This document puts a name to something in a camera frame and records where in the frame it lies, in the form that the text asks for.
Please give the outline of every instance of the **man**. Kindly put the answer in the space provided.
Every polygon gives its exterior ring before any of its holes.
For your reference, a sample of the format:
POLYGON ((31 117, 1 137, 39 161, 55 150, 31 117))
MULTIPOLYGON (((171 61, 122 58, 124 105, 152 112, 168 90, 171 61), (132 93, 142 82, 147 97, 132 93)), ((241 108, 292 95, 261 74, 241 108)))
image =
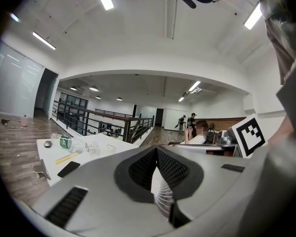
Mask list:
MULTIPOLYGON (((198 0, 202 3, 219 0, 198 0)), ((272 42, 280 69, 281 84, 283 85, 293 62, 296 59, 296 18, 290 10, 287 0, 259 0, 260 9, 265 19, 267 36, 272 42)), ((294 132, 290 119, 286 116, 280 128, 269 139, 273 145, 284 136, 294 132)))
POLYGON ((190 122, 191 122, 191 127, 192 127, 192 129, 193 129, 193 131, 192 131, 192 137, 194 138, 194 137, 196 137, 196 128, 195 128, 195 125, 196 125, 196 122, 195 122, 195 116, 196 116, 196 114, 195 113, 192 113, 191 114, 191 118, 190 118, 190 122))
POLYGON ((179 132, 178 134, 183 134, 183 124, 186 123, 185 122, 185 115, 183 115, 183 117, 180 118, 179 120, 179 132))

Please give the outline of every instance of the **white table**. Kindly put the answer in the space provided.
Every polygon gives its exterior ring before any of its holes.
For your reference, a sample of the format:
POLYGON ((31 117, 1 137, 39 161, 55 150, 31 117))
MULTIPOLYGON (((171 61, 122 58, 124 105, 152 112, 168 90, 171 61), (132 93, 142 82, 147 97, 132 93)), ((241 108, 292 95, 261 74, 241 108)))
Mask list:
POLYGON ((95 141, 99 146, 100 155, 92 156, 89 152, 84 152, 78 156, 75 156, 71 159, 63 161, 59 164, 55 164, 56 160, 70 154, 69 150, 61 147, 59 143, 57 144, 54 143, 50 148, 46 148, 44 147, 44 142, 49 139, 37 140, 37 149, 38 149, 39 159, 44 160, 46 171, 51 179, 51 180, 47 179, 49 186, 52 186, 61 180, 61 178, 57 176, 57 174, 70 161, 74 161, 74 162, 80 163, 81 165, 84 165, 89 161, 111 155, 111 153, 108 150, 106 150, 107 144, 116 147, 116 152, 115 152, 116 154, 138 147, 136 145, 133 145, 124 141, 116 140, 115 138, 111 138, 104 134, 81 136, 79 137, 79 139, 86 142, 88 145, 91 144, 93 141, 95 141))

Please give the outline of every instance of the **doorway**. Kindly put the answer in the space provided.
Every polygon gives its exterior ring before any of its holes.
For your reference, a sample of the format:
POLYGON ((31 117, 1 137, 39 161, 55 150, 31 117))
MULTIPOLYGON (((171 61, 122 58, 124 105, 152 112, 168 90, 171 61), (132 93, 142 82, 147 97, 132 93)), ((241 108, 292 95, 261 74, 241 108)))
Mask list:
POLYGON ((57 74, 45 68, 41 77, 35 100, 34 117, 49 115, 50 101, 57 80, 57 74))
POLYGON ((162 117, 163 117, 163 109, 157 109, 156 121, 154 123, 155 126, 161 126, 162 125, 162 117))

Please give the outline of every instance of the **yellow pencil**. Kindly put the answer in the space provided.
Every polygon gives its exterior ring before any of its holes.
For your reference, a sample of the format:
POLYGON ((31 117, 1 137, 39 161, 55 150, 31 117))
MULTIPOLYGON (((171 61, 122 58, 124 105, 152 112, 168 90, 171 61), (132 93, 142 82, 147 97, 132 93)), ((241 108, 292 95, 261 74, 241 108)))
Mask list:
POLYGON ((77 155, 78 155, 77 153, 74 153, 74 154, 72 154, 72 155, 67 155, 67 156, 65 156, 65 157, 63 157, 63 158, 60 158, 60 159, 58 159, 57 161, 55 161, 55 164, 59 164, 59 163, 61 163, 61 162, 63 162, 63 161, 66 161, 66 160, 72 158, 72 157, 75 157, 75 156, 77 156, 77 155))

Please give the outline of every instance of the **smartphone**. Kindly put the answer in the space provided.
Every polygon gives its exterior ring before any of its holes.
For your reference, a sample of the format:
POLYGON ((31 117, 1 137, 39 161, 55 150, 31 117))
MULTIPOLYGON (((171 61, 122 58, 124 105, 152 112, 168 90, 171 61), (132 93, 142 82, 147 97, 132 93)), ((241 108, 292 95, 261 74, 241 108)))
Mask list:
POLYGON ((69 173, 73 172, 75 169, 77 169, 80 166, 80 163, 71 161, 68 163, 66 167, 64 167, 57 175, 61 178, 64 178, 69 173))

